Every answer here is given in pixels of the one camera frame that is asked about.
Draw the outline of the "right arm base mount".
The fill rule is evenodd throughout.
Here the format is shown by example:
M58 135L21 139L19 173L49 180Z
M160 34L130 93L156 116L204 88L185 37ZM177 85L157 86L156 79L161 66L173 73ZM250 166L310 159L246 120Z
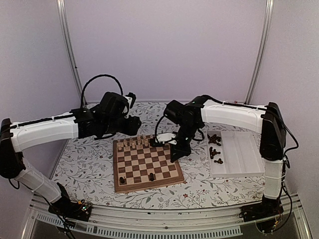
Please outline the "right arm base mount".
M261 220L256 223L258 231L269 234L273 233L279 222L283 219L283 206L280 198L268 199L262 197L262 201L248 206L242 206L239 218L244 222Z

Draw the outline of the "wooden chess board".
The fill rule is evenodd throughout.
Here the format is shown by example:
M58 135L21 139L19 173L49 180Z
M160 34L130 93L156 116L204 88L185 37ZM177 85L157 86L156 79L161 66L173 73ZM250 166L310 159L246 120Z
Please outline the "wooden chess board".
M115 193L129 193L146 189L167 187L184 182L178 161L170 161L171 145L119 151L113 143L113 175ZM154 181L149 174L154 174ZM120 177L126 181L120 184Z

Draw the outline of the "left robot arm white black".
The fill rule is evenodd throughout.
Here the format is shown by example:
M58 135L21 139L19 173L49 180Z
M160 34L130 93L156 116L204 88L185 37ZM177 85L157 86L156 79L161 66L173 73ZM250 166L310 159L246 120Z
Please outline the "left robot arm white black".
M23 157L25 149L65 139L94 136L96 140L111 138L117 133L137 134L141 120L129 114L136 95L122 96L106 92L99 104L88 109L73 109L58 116L12 123L4 119L0 127L0 175L14 179L42 195L63 216L74 212L74 205L63 197L57 183L35 169Z

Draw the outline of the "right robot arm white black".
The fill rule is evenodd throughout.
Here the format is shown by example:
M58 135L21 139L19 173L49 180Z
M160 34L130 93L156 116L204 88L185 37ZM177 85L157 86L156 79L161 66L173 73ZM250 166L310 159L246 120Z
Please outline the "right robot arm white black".
M202 95L186 104L172 100L167 104L163 117L179 126L176 133L155 134L156 142L173 145L172 162L190 155L190 142L206 123L226 124L259 133L259 152L265 162L265 189L264 202L258 205L258 213L262 217L268 217L277 209L276 201L280 199L282 192L287 129L276 103L252 106Z

